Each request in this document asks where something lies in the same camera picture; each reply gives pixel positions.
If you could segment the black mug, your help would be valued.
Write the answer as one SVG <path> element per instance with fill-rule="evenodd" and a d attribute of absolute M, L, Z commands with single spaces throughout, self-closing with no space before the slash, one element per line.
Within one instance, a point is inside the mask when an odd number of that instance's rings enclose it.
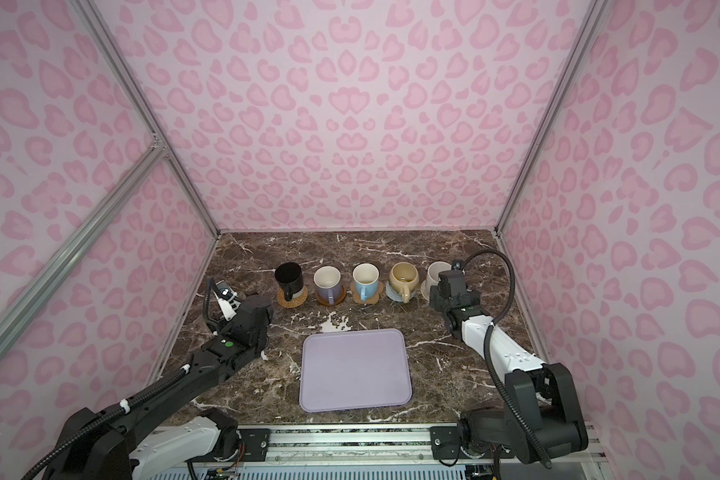
<path fill-rule="evenodd" d="M 304 287 L 303 270 L 296 262 L 286 262 L 279 265 L 275 271 L 275 280 L 283 289 L 287 299 Z"/>

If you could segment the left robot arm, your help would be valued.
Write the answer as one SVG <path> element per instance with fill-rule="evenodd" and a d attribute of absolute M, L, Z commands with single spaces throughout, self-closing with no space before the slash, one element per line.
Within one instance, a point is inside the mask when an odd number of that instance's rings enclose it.
<path fill-rule="evenodd" d="M 274 318 L 272 301 L 247 297 L 217 335 L 178 369 L 138 393 L 64 424 L 54 449 L 26 473 L 32 479 L 149 479 L 186 460 L 227 459 L 241 443 L 234 419 L 211 409 L 170 431 L 154 431 L 200 394 L 260 357 Z"/>

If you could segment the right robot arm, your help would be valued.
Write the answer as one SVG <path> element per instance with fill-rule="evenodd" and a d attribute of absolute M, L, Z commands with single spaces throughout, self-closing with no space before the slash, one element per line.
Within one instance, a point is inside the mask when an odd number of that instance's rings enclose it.
<path fill-rule="evenodd" d="M 504 402 L 501 411 L 481 408 L 461 416 L 462 449 L 477 454 L 505 448 L 523 464 L 549 468 L 552 460 L 589 447 L 572 373 L 560 363 L 541 360 L 502 331 L 462 271 L 439 274 L 430 288 L 430 306 L 442 315 L 449 333 L 486 362 Z"/>

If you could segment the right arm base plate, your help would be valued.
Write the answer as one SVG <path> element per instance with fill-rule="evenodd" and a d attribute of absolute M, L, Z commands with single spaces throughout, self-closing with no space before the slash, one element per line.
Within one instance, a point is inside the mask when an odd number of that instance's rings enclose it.
<path fill-rule="evenodd" d="M 428 428 L 431 454 L 434 460 L 452 463 L 460 461 L 490 460 L 494 445 L 468 447 L 462 440 L 455 424 L 436 425 Z"/>

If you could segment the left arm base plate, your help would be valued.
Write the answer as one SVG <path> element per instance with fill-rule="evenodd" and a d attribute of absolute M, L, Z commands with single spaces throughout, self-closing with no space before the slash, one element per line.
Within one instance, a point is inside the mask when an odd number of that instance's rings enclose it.
<path fill-rule="evenodd" d="M 263 462 L 269 448 L 271 430 L 267 428 L 228 429 L 217 442 L 213 458 L 220 462 Z"/>

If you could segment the blue-grey woven round coaster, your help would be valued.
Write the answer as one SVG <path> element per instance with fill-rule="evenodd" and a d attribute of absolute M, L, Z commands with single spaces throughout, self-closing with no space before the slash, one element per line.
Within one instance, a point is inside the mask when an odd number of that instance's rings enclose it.
<path fill-rule="evenodd" d="M 410 303 L 419 293 L 418 283 L 393 283 L 386 285 L 386 295 L 393 302 Z"/>

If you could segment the yellow beige mug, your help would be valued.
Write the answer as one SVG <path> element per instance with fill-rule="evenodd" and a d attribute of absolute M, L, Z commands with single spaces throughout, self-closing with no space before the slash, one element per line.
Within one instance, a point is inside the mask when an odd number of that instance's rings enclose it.
<path fill-rule="evenodd" d="M 420 283 L 419 273 L 415 265 L 409 262 L 398 262 L 390 270 L 388 283 Z"/>

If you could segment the white mug blue handle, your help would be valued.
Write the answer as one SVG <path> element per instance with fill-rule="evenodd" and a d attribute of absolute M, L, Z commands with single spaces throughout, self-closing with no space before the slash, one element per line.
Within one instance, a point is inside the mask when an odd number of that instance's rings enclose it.
<path fill-rule="evenodd" d="M 361 302 L 371 300 L 378 292 L 379 270 L 372 263 L 357 265 L 352 273 L 355 295 Z"/>

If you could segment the brown wooden round coaster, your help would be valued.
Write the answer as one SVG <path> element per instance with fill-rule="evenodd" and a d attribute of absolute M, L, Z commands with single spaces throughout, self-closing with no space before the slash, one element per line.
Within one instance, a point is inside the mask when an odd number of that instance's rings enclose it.
<path fill-rule="evenodd" d="M 341 304 L 346 298 L 346 291 L 342 290 L 341 293 L 337 297 L 331 297 L 331 298 L 323 298 L 320 295 L 316 295 L 316 300 L 319 304 L 326 306 L 326 307 L 335 307 L 339 304 Z"/>

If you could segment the white mug lavender outside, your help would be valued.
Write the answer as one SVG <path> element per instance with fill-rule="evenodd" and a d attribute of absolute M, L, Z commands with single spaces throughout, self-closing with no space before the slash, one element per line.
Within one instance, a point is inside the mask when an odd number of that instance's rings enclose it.
<path fill-rule="evenodd" d="M 334 266 L 320 267 L 313 276 L 316 295 L 323 298 L 337 297 L 344 287 L 341 283 L 341 272 Z"/>

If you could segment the beige speckled woven coaster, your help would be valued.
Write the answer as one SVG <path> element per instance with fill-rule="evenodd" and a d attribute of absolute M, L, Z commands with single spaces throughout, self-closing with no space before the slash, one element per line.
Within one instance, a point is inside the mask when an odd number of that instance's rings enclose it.
<path fill-rule="evenodd" d="M 430 285 L 427 281 L 423 281 L 420 284 L 420 294 L 425 302 L 428 302 L 430 299 Z"/>

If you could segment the woven rattan round coaster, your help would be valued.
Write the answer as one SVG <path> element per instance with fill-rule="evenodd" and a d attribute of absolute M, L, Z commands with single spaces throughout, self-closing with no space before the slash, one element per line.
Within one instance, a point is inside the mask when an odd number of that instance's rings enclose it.
<path fill-rule="evenodd" d="M 293 294 L 290 299 L 286 298 L 285 292 L 283 289 L 278 289 L 276 294 L 276 301 L 277 304 L 285 309 L 294 309 L 298 308 L 299 306 L 303 305 L 308 298 L 308 289 L 306 287 L 303 287 L 300 291 Z"/>

